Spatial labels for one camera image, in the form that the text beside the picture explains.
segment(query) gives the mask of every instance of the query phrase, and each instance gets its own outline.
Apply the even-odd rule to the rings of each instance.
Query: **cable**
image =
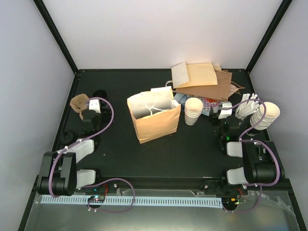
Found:
[[[239,191],[240,194],[243,195],[245,199],[247,199],[247,197],[244,195],[244,193],[242,192],[242,190],[240,188],[238,188],[237,191]]]
[[[181,104],[181,101],[182,101],[182,99],[184,99],[184,97],[186,97],[186,100],[187,100],[187,95],[183,95],[183,97],[179,101],[179,104]]]
[[[95,210],[102,211],[102,212],[106,212],[106,213],[114,213],[114,214],[125,213],[125,212],[129,211],[129,210],[133,207],[133,205],[134,205],[134,203],[135,203],[135,197],[136,197],[134,187],[133,187],[133,186],[131,185],[131,183],[129,183],[127,180],[122,179],[122,178],[111,178],[111,179],[105,180],[105,181],[103,181],[103,182],[101,182],[101,183],[98,183],[98,184],[83,186],[83,188],[93,188],[93,187],[97,187],[97,186],[100,186],[100,185],[102,185],[102,184],[106,184],[107,182],[110,182],[110,181],[113,181],[113,180],[120,180],[120,181],[123,181],[123,182],[125,182],[126,184],[128,184],[128,185],[131,187],[131,189],[132,189],[132,191],[133,191],[133,200],[131,201],[130,206],[129,206],[128,208],[123,209],[123,210],[120,210],[120,211],[112,211],[112,210],[107,210],[107,209],[95,209]],[[90,207],[90,202],[91,202],[91,201],[88,202],[88,209],[89,209],[89,210],[93,209],[93,208]]]
[[[109,191],[109,188],[108,188],[108,185],[107,185],[107,184],[104,184],[104,186],[105,186],[105,194],[104,194],[104,196],[106,196],[107,193],[108,193],[108,191]]]
[[[68,147],[65,147],[62,151],[59,152],[59,154],[57,155],[57,157],[56,157],[55,160],[53,161],[53,165],[52,165],[52,167],[51,167],[50,174],[49,174],[49,179],[48,179],[48,190],[49,190],[49,194],[50,194],[52,197],[58,197],[58,196],[56,196],[56,195],[53,193],[53,191],[52,191],[52,178],[53,178],[53,174],[54,174],[56,165],[57,165],[57,163],[58,163],[60,157],[61,157],[67,150],[69,150],[69,149],[75,147],[75,146],[76,146],[77,144],[79,144],[80,142],[85,141],[85,140],[89,140],[89,139],[93,138],[94,136],[97,136],[97,135],[101,134],[102,132],[104,132],[104,131],[105,131],[107,128],[109,128],[109,126],[112,124],[113,119],[114,119],[114,117],[115,117],[114,109],[113,109],[112,105],[111,105],[106,99],[103,99],[103,98],[101,98],[101,97],[93,97],[93,98],[90,98],[90,99],[88,100],[88,102],[89,102],[90,100],[102,100],[102,101],[104,101],[105,103],[107,103],[108,106],[109,106],[110,109],[111,109],[111,119],[110,119],[109,123],[107,124],[107,126],[104,127],[102,130],[96,132],[96,133],[93,134],[93,135],[88,136],[87,138],[78,139],[75,143],[69,145]]]
[[[260,185],[260,195],[258,197],[258,200],[255,203],[255,205],[252,206],[251,208],[243,210],[243,211],[231,211],[231,210],[227,210],[225,208],[225,206],[222,205],[222,209],[225,210],[226,212],[231,212],[231,213],[248,213],[248,212],[254,210],[259,205],[259,203],[261,202],[261,198],[262,198],[262,185]]]

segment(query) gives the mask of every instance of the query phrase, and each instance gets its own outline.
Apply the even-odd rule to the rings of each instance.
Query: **metal frame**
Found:
[[[277,12],[275,13],[274,18],[272,19],[268,29],[266,30],[262,40],[260,41],[254,55],[252,56],[248,66],[246,68],[246,71],[248,73],[251,73],[252,69],[256,65],[258,59],[260,58],[262,52],[264,51],[264,49],[265,49],[267,43],[269,42],[271,36],[274,34],[278,24],[282,20],[284,14],[287,11],[287,9],[289,8],[291,2],[292,2],[292,0],[283,0],[282,3],[280,4]]]
[[[66,58],[68,64],[70,65],[72,71],[74,72],[74,74],[76,74],[78,72],[78,68],[71,56],[71,54],[69,53],[56,25],[54,24],[43,0],[33,0],[33,2],[36,4],[40,14],[42,15],[43,19],[45,20],[50,32],[52,33],[54,39],[56,40],[58,46],[60,47],[64,57]]]

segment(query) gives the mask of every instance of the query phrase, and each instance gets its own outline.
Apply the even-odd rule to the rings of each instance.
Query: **paper cup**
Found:
[[[186,109],[184,109],[185,114],[191,116],[191,117],[195,117],[195,116],[199,116],[202,113],[202,110],[200,112],[189,112]]]
[[[250,118],[250,125],[253,126],[255,123],[252,120],[252,117]],[[260,126],[259,124],[257,126],[254,127],[255,130],[264,130],[267,129],[269,127],[270,124],[268,124],[267,126],[263,127]]]
[[[256,124],[258,121],[260,121],[259,118],[255,118],[254,116],[252,116],[251,118],[252,118],[251,120],[252,120],[252,122],[253,122],[254,124]],[[263,119],[263,120],[260,122],[260,124],[271,124],[273,121],[274,121],[274,120]]]
[[[279,107],[271,102],[264,102],[265,106],[266,106],[266,114],[265,114],[265,118],[267,119],[276,119],[279,115],[280,115],[280,109]],[[259,113],[261,115],[264,114],[264,106],[260,105],[259,107]]]
[[[256,111],[256,112],[254,113],[254,118],[260,120],[260,119],[262,118],[262,115],[263,115],[263,114],[261,114],[259,111]],[[263,118],[263,120],[266,120],[266,121],[274,121],[275,119],[276,119],[276,118],[269,118],[269,117],[266,117],[266,116]]]
[[[198,120],[200,115],[196,116],[196,117],[191,117],[188,114],[185,113],[185,123],[187,125],[194,125],[196,123],[196,121]]]
[[[258,124],[257,126],[255,126],[256,128],[268,128],[269,127],[269,125],[271,125],[271,124]]]
[[[189,98],[185,102],[185,109],[188,112],[198,113],[198,112],[202,111],[202,108],[203,108],[203,103],[198,98],[192,97],[192,98]]]

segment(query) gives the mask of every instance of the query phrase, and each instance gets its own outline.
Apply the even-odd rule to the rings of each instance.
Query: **gray wall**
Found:
[[[0,230],[18,229],[73,73],[31,0],[0,3]]]
[[[269,127],[308,225],[308,1],[293,1],[252,71],[261,99],[280,117]]]
[[[281,1],[44,0],[81,69],[246,68]]]

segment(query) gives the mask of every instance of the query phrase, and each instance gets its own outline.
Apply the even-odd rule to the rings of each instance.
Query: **brown paper bag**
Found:
[[[89,100],[88,96],[86,94],[80,94],[72,98],[69,105],[71,108],[79,113],[79,116],[81,119],[83,119],[82,111],[86,110],[88,106],[86,105],[87,101]]]
[[[170,94],[169,97],[172,104],[169,106],[164,105],[164,103],[159,102],[159,100],[155,100],[154,96],[160,99],[161,95],[160,93],[158,93],[159,96],[157,96],[157,93],[153,91],[142,92],[140,94],[132,96],[145,96],[147,97],[147,99],[151,98],[154,100],[154,102],[147,101],[147,105],[152,106],[155,104],[155,108],[165,110],[154,110],[152,115],[147,115],[146,113],[150,114],[150,111],[147,110],[141,111],[140,113],[134,113],[134,107],[138,105],[136,101],[132,100],[132,97],[127,99],[128,109],[131,115],[131,119],[133,121],[137,138],[140,143],[145,143],[177,131],[181,106],[180,104],[178,104],[178,102],[176,102],[176,100],[173,99],[172,92],[170,93],[170,91],[168,91],[168,94]]]
[[[202,96],[210,99],[228,101],[232,73],[227,71],[217,71],[217,85],[196,86],[187,88],[177,88],[178,93]]]
[[[171,68],[174,88],[217,85],[217,77],[212,63],[186,64]]]

